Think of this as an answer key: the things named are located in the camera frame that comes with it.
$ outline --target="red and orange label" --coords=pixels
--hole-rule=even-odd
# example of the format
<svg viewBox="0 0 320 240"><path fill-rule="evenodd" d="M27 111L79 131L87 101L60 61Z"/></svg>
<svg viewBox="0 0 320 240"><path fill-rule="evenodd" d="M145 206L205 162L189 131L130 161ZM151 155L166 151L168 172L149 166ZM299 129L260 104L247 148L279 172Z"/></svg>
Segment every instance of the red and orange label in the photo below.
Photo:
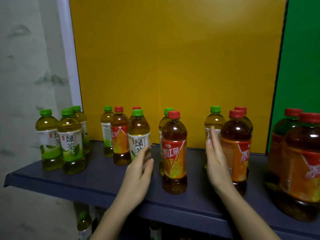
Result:
<svg viewBox="0 0 320 240"><path fill-rule="evenodd" d="M320 201L320 153L302 151L284 144L282 155L282 189L302 201Z"/></svg>
<svg viewBox="0 0 320 240"><path fill-rule="evenodd" d="M187 140L168 141L162 138L164 173L172 179L186 175Z"/></svg>
<svg viewBox="0 0 320 240"><path fill-rule="evenodd" d="M111 137L114 153L123 154L130 150L127 126L111 126Z"/></svg>
<svg viewBox="0 0 320 240"><path fill-rule="evenodd" d="M231 179L240 182L247 179L251 141L231 141L221 138L221 146L229 167Z"/></svg>
<svg viewBox="0 0 320 240"><path fill-rule="evenodd" d="M282 170L282 141L283 137L275 133L272 134L270 153L268 156L268 169L270 172L280 177Z"/></svg>

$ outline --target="white vertical trim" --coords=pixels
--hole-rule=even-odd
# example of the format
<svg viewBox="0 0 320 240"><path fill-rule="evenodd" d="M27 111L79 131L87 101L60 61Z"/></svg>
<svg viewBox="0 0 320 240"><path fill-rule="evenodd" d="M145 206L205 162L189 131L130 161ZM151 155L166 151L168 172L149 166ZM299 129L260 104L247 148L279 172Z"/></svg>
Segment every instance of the white vertical trim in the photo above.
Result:
<svg viewBox="0 0 320 240"><path fill-rule="evenodd" d="M82 108L76 49L73 37L69 0L57 0L57 5L60 18L62 42L66 58L66 68L70 83L72 105L80 105Z"/></svg>

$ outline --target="hand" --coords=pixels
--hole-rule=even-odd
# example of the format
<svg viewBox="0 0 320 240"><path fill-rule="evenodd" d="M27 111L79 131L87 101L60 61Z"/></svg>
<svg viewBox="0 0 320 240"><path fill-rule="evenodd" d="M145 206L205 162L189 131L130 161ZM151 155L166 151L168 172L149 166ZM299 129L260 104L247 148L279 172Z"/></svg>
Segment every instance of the hand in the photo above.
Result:
<svg viewBox="0 0 320 240"><path fill-rule="evenodd" d="M205 149L208 158L207 174L214 190L221 197L235 190L235 187L214 126L211 126L210 134L211 140L207 140Z"/></svg>
<svg viewBox="0 0 320 240"><path fill-rule="evenodd" d="M126 214L130 214L143 201L148 191L154 163L151 158L143 165L143 159L148 149L150 147L143 148L127 167L122 185L114 200L115 204Z"/></svg>

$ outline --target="green bottle cap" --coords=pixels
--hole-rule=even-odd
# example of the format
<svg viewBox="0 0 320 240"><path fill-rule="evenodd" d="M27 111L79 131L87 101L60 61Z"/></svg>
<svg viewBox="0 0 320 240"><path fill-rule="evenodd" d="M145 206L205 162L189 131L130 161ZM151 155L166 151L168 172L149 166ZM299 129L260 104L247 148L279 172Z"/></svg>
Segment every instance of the green bottle cap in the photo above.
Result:
<svg viewBox="0 0 320 240"><path fill-rule="evenodd" d="M165 108L165 109L164 109L164 114L165 114L165 115L168 115L168 112L169 112L169 111L173 111L173 110L174 110L174 108Z"/></svg>
<svg viewBox="0 0 320 240"><path fill-rule="evenodd" d="M80 213L80 219L85 219L87 213L85 211Z"/></svg>
<svg viewBox="0 0 320 240"><path fill-rule="evenodd" d="M52 115L51 109L41 109L40 115Z"/></svg>
<svg viewBox="0 0 320 240"><path fill-rule="evenodd" d="M142 109L132 110L132 116L143 116L143 110Z"/></svg>
<svg viewBox="0 0 320 240"><path fill-rule="evenodd" d="M104 111L110 111L110 110L112 110L112 106L105 106L104 107Z"/></svg>
<svg viewBox="0 0 320 240"><path fill-rule="evenodd" d="M76 105L72 107L73 111L81 111L81 106L80 105Z"/></svg>
<svg viewBox="0 0 320 240"><path fill-rule="evenodd" d="M61 114L64 116L73 115L73 110L70 108L66 108L66 109L62 110Z"/></svg>
<svg viewBox="0 0 320 240"><path fill-rule="evenodd" d="M220 106L211 106L210 112L221 112Z"/></svg>

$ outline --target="bottle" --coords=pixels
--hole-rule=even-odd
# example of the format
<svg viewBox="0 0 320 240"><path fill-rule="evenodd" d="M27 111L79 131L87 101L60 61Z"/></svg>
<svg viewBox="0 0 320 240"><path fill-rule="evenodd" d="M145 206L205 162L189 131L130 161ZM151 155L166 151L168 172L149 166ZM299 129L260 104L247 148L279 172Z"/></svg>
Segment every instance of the bottle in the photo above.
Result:
<svg viewBox="0 0 320 240"><path fill-rule="evenodd" d="M243 121L242 110L230 110L230 120L220 131L221 147L229 167L233 185L241 195L246 193L249 174L251 131Z"/></svg>
<svg viewBox="0 0 320 240"><path fill-rule="evenodd" d="M150 240L161 240L161 223L151 220L150 221Z"/></svg>
<svg viewBox="0 0 320 240"><path fill-rule="evenodd" d="M141 109L141 107L132 107L132 110L135 110L135 109ZM130 121L132 121L134 119L133 115L130 116L129 118L129 124L130 124Z"/></svg>
<svg viewBox="0 0 320 240"><path fill-rule="evenodd" d="M242 110L244 112L243 122L249 127L251 133L254 130L254 126L252 125L251 120L246 116L247 115L247 107L235 107L235 110Z"/></svg>
<svg viewBox="0 0 320 240"><path fill-rule="evenodd" d="M51 109L40 110L41 118L37 120L35 129L39 134L42 168L52 171L63 166L61 143L57 126L59 121L52 116Z"/></svg>
<svg viewBox="0 0 320 240"><path fill-rule="evenodd" d="M88 138L87 133L87 116L81 111L81 106L73 106L72 107L74 116L81 123L82 126L82 143L83 143L83 152L85 155L91 152L91 144L90 139Z"/></svg>
<svg viewBox="0 0 320 240"><path fill-rule="evenodd" d="M320 205L320 113L300 113L282 147L283 173L276 206L288 216L310 222Z"/></svg>
<svg viewBox="0 0 320 240"><path fill-rule="evenodd" d="M160 157L160 161L159 161L159 171L161 173L161 175L163 176L165 170L164 170L164 166L163 166L163 151L162 151L162 129L165 126L165 124L169 121L168 118L168 112L169 111L173 111L174 108L165 108L164 109L164 117L160 120L159 123L159 138L160 138L160 153L161 153L161 157Z"/></svg>
<svg viewBox="0 0 320 240"><path fill-rule="evenodd" d="M220 106L211 106L210 107L211 114L204 121L204 129L205 129L205 139L211 139L210 127L214 125L214 129L219 138L220 129L222 125L226 122L225 118L220 114L221 107ZM207 168L207 158L204 160L204 167Z"/></svg>
<svg viewBox="0 0 320 240"><path fill-rule="evenodd" d="M186 174L187 129L179 121L179 111L168 112L169 121L162 129L164 174L162 187L170 194L179 195L187 190Z"/></svg>
<svg viewBox="0 0 320 240"><path fill-rule="evenodd" d="M63 172L65 174L82 172L86 168L82 148L82 126L74 118L71 109L62 110L62 118L57 129L62 146Z"/></svg>
<svg viewBox="0 0 320 240"><path fill-rule="evenodd" d="M80 220L77 224L79 240L89 240L92 236L92 219L90 214L83 211L80 214Z"/></svg>
<svg viewBox="0 0 320 240"><path fill-rule="evenodd" d="M118 166L131 162L128 140L128 117L123 113L123 107L115 107L111 119L111 136L113 142L113 163Z"/></svg>
<svg viewBox="0 0 320 240"><path fill-rule="evenodd" d="M138 152L150 146L150 126L143 116L142 109L134 109L132 111L131 122L128 128L128 138L130 145L131 161L137 156ZM151 158L151 151L145 154L144 162Z"/></svg>
<svg viewBox="0 0 320 240"><path fill-rule="evenodd" d="M265 184L270 190L280 190L279 177L283 171L282 141L285 134L298 125L298 117L302 112L302 109L286 108L284 112L285 118L278 121L273 127L268 155L268 171L265 175Z"/></svg>
<svg viewBox="0 0 320 240"><path fill-rule="evenodd" d="M113 155L113 142L111 136L111 119L113 115L112 106L105 106L104 113L100 119L104 141L103 154L106 157L112 157Z"/></svg>

